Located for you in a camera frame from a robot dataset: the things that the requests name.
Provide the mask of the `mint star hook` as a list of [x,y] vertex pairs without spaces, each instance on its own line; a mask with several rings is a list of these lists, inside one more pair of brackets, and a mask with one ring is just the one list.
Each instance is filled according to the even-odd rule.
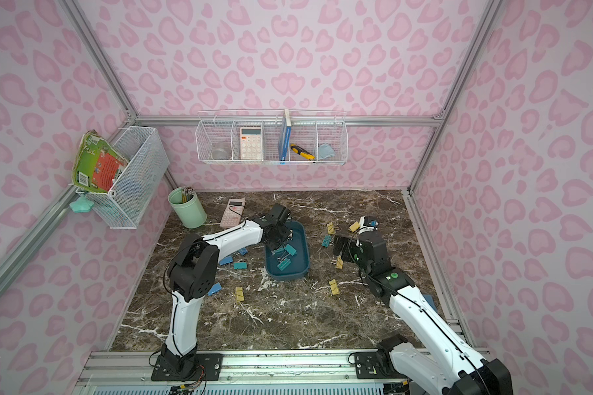
[[88,198],[87,194],[79,195],[78,198],[69,204],[74,213],[88,213],[93,210],[95,203]]

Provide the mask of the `blue book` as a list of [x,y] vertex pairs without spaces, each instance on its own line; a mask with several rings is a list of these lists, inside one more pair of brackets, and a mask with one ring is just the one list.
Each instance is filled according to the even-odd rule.
[[292,119],[289,109],[283,112],[283,123],[278,140],[278,158],[281,164],[284,164],[288,158],[288,149],[290,147],[290,137],[292,132]]

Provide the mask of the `clear tape roll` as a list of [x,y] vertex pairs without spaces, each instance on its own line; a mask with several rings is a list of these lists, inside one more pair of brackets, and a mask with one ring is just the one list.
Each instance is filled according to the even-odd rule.
[[231,145],[222,143],[213,145],[210,159],[214,161],[230,161],[232,159]]

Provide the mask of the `pink calculator on table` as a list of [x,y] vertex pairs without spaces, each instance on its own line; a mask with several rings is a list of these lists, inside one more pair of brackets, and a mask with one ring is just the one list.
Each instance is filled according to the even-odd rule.
[[220,227],[223,229],[230,229],[240,224],[242,214],[245,208],[244,198],[232,198],[227,203],[227,208],[224,211]]

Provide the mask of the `white orange calculator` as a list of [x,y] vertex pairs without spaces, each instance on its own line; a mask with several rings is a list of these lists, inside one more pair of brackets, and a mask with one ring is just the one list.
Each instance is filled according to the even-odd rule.
[[240,128],[240,158],[242,161],[264,159],[263,129],[245,126]]

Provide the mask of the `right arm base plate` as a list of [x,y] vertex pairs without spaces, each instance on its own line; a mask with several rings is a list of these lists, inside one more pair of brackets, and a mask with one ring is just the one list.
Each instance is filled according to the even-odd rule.
[[390,358],[383,350],[371,352],[353,352],[348,356],[349,365],[355,369],[359,380],[401,379]]

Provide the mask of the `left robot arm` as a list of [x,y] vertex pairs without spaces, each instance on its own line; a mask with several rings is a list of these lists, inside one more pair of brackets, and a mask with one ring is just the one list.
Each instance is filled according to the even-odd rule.
[[291,235],[286,226],[290,217],[290,210],[277,203],[268,213],[245,219],[230,229],[184,238],[166,270],[172,313],[165,345],[159,355],[160,365],[172,368],[182,379],[189,379],[198,371],[199,312],[204,297],[215,283],[219,261],[259,243],[271,250],[283,247]]

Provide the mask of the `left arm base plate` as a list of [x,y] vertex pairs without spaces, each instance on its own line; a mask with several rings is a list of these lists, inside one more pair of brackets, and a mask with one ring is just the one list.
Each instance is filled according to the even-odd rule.
[[153,368],[151,381],[194,382],[200,379],[218,381],[222,369],[223,355],[220,353],[200,353],[185,357],[170,352],[159,355]]

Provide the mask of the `white mesh side basket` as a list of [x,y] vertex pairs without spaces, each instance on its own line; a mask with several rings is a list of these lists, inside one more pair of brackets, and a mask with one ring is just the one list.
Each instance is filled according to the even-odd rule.
[[138,227],[161,182],[169,159],[156,128],[130,126],[112,143],[128,167],[106,193],[85,193],[92,210],[112,229]]

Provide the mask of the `green red booklet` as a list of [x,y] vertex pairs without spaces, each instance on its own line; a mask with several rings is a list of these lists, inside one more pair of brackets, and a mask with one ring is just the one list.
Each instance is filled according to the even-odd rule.
[[89,193],[107,194],[128,160],[95,130],[85,133],[72,168],[72,183]]

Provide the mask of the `yellow binder clip mid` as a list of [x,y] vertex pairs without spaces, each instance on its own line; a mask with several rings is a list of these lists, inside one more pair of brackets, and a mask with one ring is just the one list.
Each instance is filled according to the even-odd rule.
[[344,267],[344,261],[342,260],[342,258],[340,256],[338,258],[336,258],[335,267],[339,270],[341,270]]

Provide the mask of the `yellow black utility knife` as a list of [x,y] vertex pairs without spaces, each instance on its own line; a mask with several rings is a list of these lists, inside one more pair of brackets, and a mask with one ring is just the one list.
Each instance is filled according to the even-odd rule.
[[302,158],[304,158],[307,161],[314,161],[316,159],[316,157],[314,155],[312,155],[311,153],[309,153],[309,151],[305,150],[304,148],[296,145],[296,144],[292,144],[290,146],[292,152],[294,152],[296,155],[301,156]]

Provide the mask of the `yellow binder clip table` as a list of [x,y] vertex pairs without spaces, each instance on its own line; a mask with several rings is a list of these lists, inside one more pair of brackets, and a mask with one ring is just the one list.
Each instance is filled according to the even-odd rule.
[[244,291],[242,287],[237,287],[235,289],[235,298],[238,303],[242,303],[245,301]]
[[329,288],[333,296],[337,296],[340,293],[339,285],[336,280],[329,281]]

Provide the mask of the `teal binder clip table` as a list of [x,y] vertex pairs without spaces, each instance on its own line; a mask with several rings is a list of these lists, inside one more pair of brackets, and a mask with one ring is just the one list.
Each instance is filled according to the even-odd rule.
[[324,237],[324,240],[321,242],[321,246],[324,248],[327,248],[331,244],[331,241],[332,241],[332,235],[326,235]]

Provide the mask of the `teal plastic storage box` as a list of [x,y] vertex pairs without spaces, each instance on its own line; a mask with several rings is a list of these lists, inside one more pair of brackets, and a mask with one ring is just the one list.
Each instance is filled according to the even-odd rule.
[[304,226],[288,222],[292,238],[278,250],[265,248],[265,269],[276,281],[293,281],[304,278],[310,268],[310,255]]

